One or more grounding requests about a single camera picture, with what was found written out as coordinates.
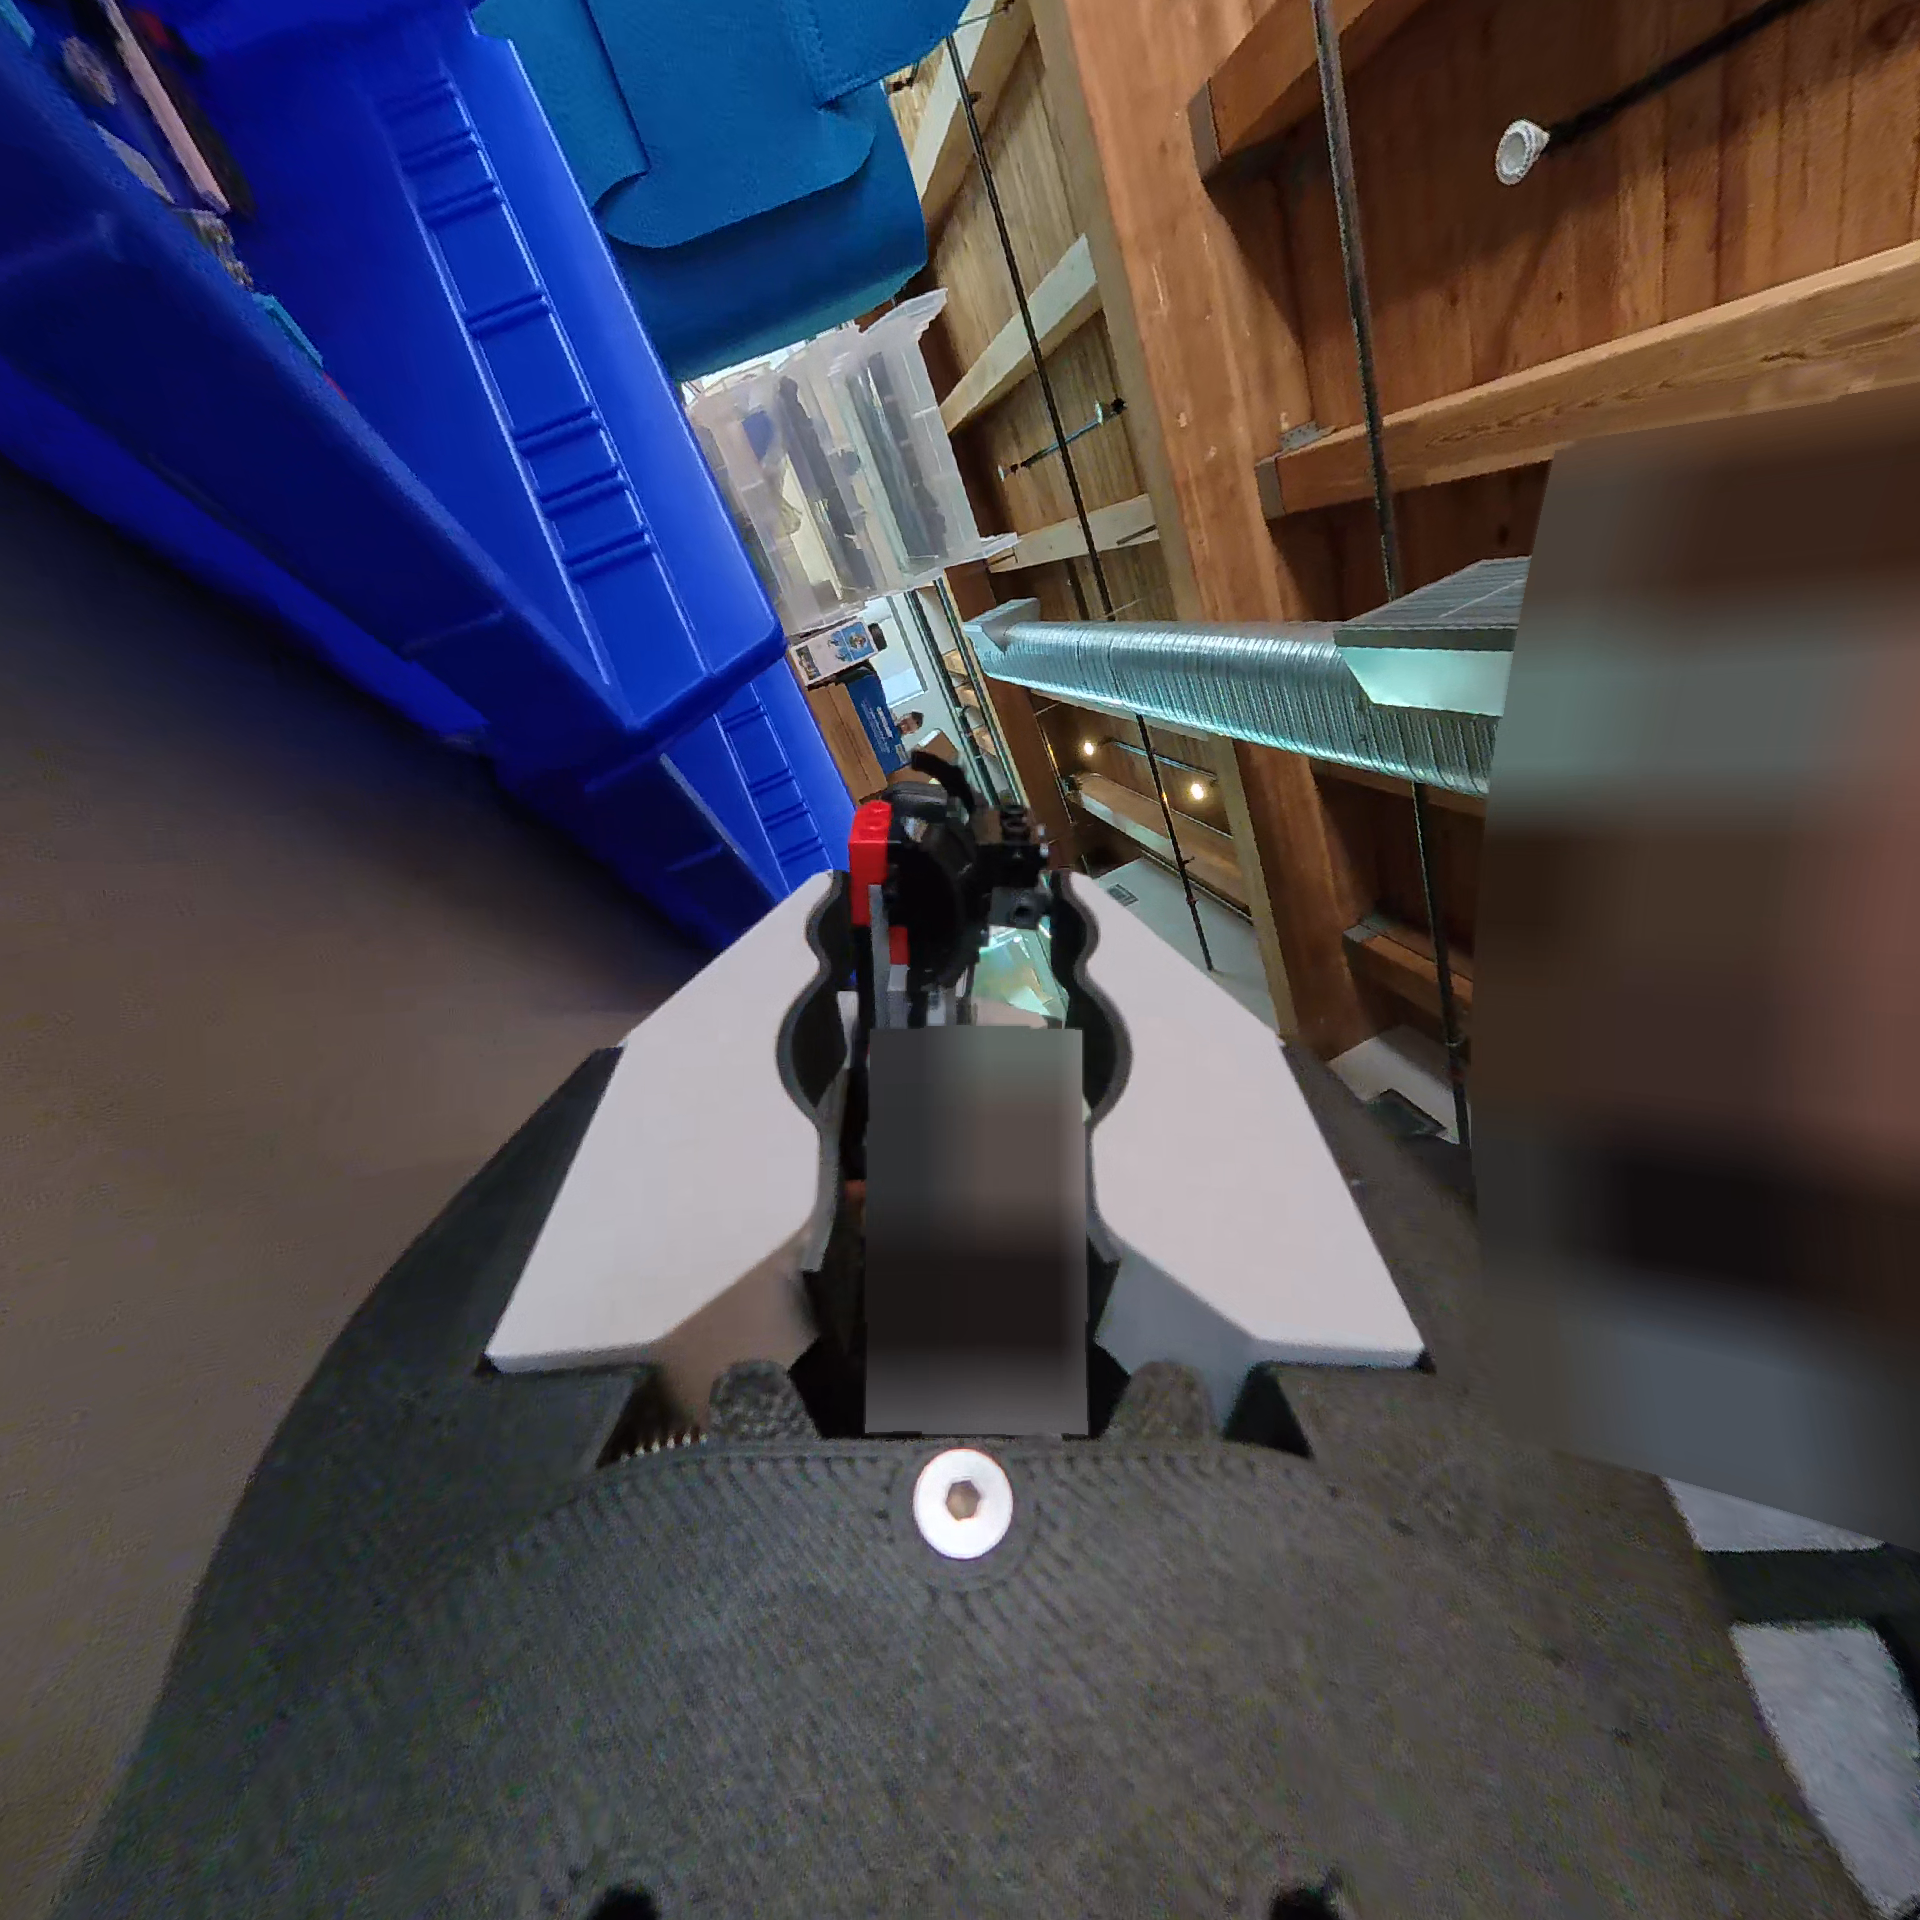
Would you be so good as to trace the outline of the blue plastic storage bin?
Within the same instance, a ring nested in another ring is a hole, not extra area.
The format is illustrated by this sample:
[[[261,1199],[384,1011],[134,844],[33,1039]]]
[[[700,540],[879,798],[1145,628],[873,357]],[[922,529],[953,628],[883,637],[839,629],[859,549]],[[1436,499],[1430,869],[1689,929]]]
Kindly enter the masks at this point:
[[[492,769],[707,951],[836,867],[853,825],[849,786],[784,657],[662,752],[619,746],[539,766],[498,747]]]
[[[4,457],[428,676],[494,750],[660,754],[783,631],[511,48],[468,3],[160,5],[317,369],[4,3]]]

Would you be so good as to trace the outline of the small printed cardboard box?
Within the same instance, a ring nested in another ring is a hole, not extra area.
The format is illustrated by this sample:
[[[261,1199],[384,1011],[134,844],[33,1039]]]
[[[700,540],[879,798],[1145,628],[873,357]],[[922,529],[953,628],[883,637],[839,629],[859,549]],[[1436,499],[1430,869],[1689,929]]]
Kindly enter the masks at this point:
[[[871,665],[886,645],[885,629],[862,612],[854,612],[797,635],[787,648],[787,657],[797,681],[805,690],[814,690]]]

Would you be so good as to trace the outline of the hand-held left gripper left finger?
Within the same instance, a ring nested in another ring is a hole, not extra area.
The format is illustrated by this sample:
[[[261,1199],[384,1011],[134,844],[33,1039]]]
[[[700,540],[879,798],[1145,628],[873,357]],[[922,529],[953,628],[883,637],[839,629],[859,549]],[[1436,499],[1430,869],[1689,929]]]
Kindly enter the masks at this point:
[[[843,874],[811,875],[622,1042],[492,1329],[506,1375],[659,1367],[709,1399],[814,1342],[843,1194]]]

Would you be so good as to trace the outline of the grey desk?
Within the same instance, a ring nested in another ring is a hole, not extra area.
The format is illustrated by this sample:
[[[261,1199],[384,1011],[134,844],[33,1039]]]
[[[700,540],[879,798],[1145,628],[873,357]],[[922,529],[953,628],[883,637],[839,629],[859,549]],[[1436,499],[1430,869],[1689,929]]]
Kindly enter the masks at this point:
[[[3,506],[4,1915],[372,1285],[709,954],[22,468]]]

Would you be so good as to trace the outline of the blue cardboard box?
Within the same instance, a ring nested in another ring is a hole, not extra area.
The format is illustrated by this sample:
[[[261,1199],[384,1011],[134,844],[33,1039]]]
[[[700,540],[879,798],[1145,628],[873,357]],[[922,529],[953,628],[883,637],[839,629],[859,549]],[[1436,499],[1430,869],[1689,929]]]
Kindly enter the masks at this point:
[[[880,673],[853,665],[811,683],[805,700],[853,804],[877,800],[910,758]]]

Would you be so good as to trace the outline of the grey black toy brick model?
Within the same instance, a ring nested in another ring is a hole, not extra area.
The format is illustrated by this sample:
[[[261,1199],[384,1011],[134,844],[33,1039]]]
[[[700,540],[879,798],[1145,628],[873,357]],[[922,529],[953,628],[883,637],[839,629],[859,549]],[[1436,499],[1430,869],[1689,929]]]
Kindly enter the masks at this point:
[[[968,1025],[990,935],[1051,918],[1051,842],[1033,810],[987,804],[916,747],[854,814],[847,893],[862,1033]]]

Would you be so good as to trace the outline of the black metal ceiling pipe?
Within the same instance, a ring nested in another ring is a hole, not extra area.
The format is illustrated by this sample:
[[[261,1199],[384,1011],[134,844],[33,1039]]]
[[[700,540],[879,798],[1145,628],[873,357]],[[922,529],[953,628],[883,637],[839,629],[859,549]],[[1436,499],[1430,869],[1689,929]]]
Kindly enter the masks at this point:
[[[1333,2],[1311,2],[1308,9],[1313,20],[1317,82],[1320,89],[1319,96],[1322,106],[1328,168],[1343,253],[1343,275],[1357,348],[1363,434],[1381,544],[1382,580],[1388,600],[1395,601],[1403,596],[1403,542],[1385,449],[1375,305],[1365,248],[1349,94],[1341,56],[1341,25],[1335,18]],[[1474,1152],[1474,1133],[1468,1092],[1468,1057],[1466,1042],[1458,1023],[1453,951],[1445,916],[1443,885],[1438,877],[1436,840],[1433,834],[1429,805],[1430,792],[1420,779],[1413,779],[1408,787],[1423,905],[1436,970],[1438,1021],[1443,1027],[1449,1085],[1453,1092],[1453,1132],[1458,1149],[1465,1155],[1471,1155]]]
[[[983,185],[985,185],[987,204],[989,204],[989,207],[990,207],[990,216],[992,216],[992,224],[995,224],[995,230],[996,230],[1000,253],[1003,253],[1003,260],[1004,260],[1007,271],[1008,271],[1008,275],[1011,275],[1013,289],[1014,289],[1017,311],[1019,311],[1019,318],[1020,318],[1020,329],[1023,329],[1023,333],[1024,333],[1024,339],[1026,339],[1026,346],[1028,346],[1028,351],[1031,351],[1035,375],[1039,377],[1041,394],[1043,394],[1043,399],[1045,399],[1046,417],[1048,417],[1048,423],[1051,423],[1051,427],[1052,427],[1052,449],[1054,449],[1054,452],[1058,454],[1058,457],[1062,460],[1062,471],[1064,471],[1066,486],[1069,486],[1069,495],[1070,495],[1070,503],[1072,503],[1072,511],[1075,511],[1075,522],[1077,522],[1079,536],[1081,536],[1081,544],[1084,546],[1086,560],[1088,560],[1088,566],[1090,566],[1090,572],[1092,572],[1092,580],[1094,580],[1094,586],[1096,586],[1096,597],[1098,597],[1098,601],[1100,601],[1100,607],[1103,607],[1103,613],[1104,613],[1106,621],[1108,621],[1108,624],[1114,624],[1114,621],[1117,621],[1117,606],[1114,606],[1114,600],[1113,600],[1113,591],[1111,591],[1111,588],[1108,588],[1108,580],[1106,580],[1106,572],[1104,572],[1104,568],[1103,568],[1103,560],[1100,560],[1100,555],[1098,555],[1098,546],[1096,546],[1096,538],[1094,538],[1094,532],[1092,532],[1092,516],[1090,516],[1088,503],[1086,503],[1084,490],[1082,490],[1082,486],[1081,486],[1079,468],[1077,468],[1077,463],[1075,463],[1075,456],[1072,456],[1072,448],[1070,448],[1072,436],[1070,436],[1070,434],[1066,431],[1066,427],[1064,427],[1062,412],[1061,412],[1061,406],[1058,406],[1058,395],[1056,395],[1056,392],[1054,392],[1054,385],[1052,385],[1052,380],[1051,380],[1051,374],[1048,374],[1048,368],[1046,368],[1046,351],[1045,351],[1045,346],[1043,346],[1041,328],[1039,328],[1039,323],[1037,323],[1037,319],[1035,319],[1035,311],[1033,311],[1033,304],[1031,304],[1031,298],[1028,298],[1028,289],[1026,289],[1024,278],[1023,278],[1023,273],[1020,273],[1019,256],[1017,256],[1014,243],[1013,243],[1013,232],[1011,232],[1011,226],[1008,226],[1008,219],[1007,219],[1007,214],[1004,214],[1003,199],[1000,199],[1000,195],[998,195],[996,175],[995,175],[995,170],[992,170],[992,165],[990,165],[987,136],[985,136],[985,132],[983,132],[983,126],[980,126],[980,120],[979,120],[979,113],[976,113],[975,94],[972,94],[972,88],[970,88],[970,82],[968,82],[968,75],[967,75],[967,70],[965,70],[965,60],[963,60],[963,54],[960,54],[960,48],[959,48],[959,42],[957,42],[957,33],[955,33],[955,32],[950,32],[948,36],[945,36],[945,50],[946,50],[946,57],[948,57],[948,67],[950,67],[953,77],[955,77],[955,82],[957,82],[957,86],[959,86],[959,104],[960,104],[960,110],[963,110],[965,120],[967,120],[967,126],[968,126],[970,144],[972,144],[972,157],[975,157],[976,170],[979,170],[980,180],[983,180]],[[1213,946],[1211,946],[1211,940],[1209,940],[1207,925],[1204,925],[1203,916],[1200,916],[1200,912],[1199,912],[1199,900],[1197,900],[1193,875],[1191,875],[1191,871],[1189,871],[1189,856],[1186,856],[1186,851],[1185,851],[1185,845],[1182,845],[1182,840],[1181,840],[1181,832],[1178,832],[1178,825],[1177,825],[1177,822],[1174,822],[1174,810],[1172,810],[1172,804],[1170,804],[1170,800],[1169,800],[1169,792],[1166,792],[1166,784],[1164,784],[1164,776],[1163,776],[1161,756],[1158,756],[1158,752],[1157,752],[1157,747],[1154,747],[1152,734],[1151,734],[1151,728],[1148,728],[1146,718],[1145,718],[1141,711],[1134,711],[1133,718],[1134,718],[1134,728],[1137,728],[1139,739],[1141,739],[1141,752],[1142,752],[1142,756],[1145,756],[1145,759],[1146,759],[1146,766],[1148,766],[1148,769],[1151,769],[1151,777],[1152,777],[1152,784],[1154,784],[1157,801],[1158,801],[1158,807],[1161,807],[1161,814],[1163,814],[1163,820],[1164,820],[1164,834],[1166,834],[1166,840],[1169,840],[1170,860],[1172,860],[1174,871],[1177,871],[1177,875],[1178,875],[1178,880],[1181,880],[1182,896],[1185,896],[1186,910],[1189,910],[1189,920],[1191,920],[1191,924],[1193,924],[1193,932],[1194,932],[1194,935],[1197,935],[1197,941],[1199,941],[1199,947],[1200,947],[1200,954],[1203,954],[1203,965],[1204,965],[1204,970],[1207,970],[1209,974],[1215,974],[1215,972],[1218,972],[1218,970],[1216,970],[1216,965],[1215,965],[1215,955],[1213,955]]]

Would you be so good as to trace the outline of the clear plastic storage box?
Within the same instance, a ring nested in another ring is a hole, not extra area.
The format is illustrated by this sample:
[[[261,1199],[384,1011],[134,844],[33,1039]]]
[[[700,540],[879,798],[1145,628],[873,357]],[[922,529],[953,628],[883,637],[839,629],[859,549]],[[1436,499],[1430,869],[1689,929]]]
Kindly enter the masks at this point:
[[[990,564],[1019,548],[1017,533],[979,526],[926,366],[925,336],[946,304],[946,289],[921,294],[866,328],[849,323],[818,342],[883,594],[934,586],[955,566]]]
[[[794,357],[696,392],[689,423],[787,635],[834,626],[883,594],[853,446]]]

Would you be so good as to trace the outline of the silver ventilation duct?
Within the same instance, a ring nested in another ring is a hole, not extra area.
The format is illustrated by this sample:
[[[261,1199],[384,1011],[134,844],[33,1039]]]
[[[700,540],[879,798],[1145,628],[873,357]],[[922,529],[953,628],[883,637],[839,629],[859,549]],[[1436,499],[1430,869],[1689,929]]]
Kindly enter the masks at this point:
[[[1007,683],[1482,801],[1529,568],[1480,560],[1343,621],[1075,621],[1026,597],[965,629]]]

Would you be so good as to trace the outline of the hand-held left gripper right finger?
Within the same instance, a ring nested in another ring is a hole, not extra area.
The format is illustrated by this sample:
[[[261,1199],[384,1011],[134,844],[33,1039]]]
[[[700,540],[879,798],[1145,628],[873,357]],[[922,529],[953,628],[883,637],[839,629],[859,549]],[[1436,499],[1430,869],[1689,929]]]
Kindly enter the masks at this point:
[[[1117,1261],[1098,1343],[1189,1367],[1227,1417],[1261,1363],[1410,1372],[1426,1340],[1279,1033],[1128,905],[1064,880],[1054,940],[1117,1033],[1090,1198]]]

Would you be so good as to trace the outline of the blue felt bag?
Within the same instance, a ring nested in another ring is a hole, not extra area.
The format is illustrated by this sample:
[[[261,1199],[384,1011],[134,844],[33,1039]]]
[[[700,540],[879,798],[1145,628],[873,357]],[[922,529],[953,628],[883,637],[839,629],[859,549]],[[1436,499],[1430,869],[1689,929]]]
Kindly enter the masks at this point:
[[[476,3],[675,380],[861,319],[925,269],[888,77],[963,3]]]

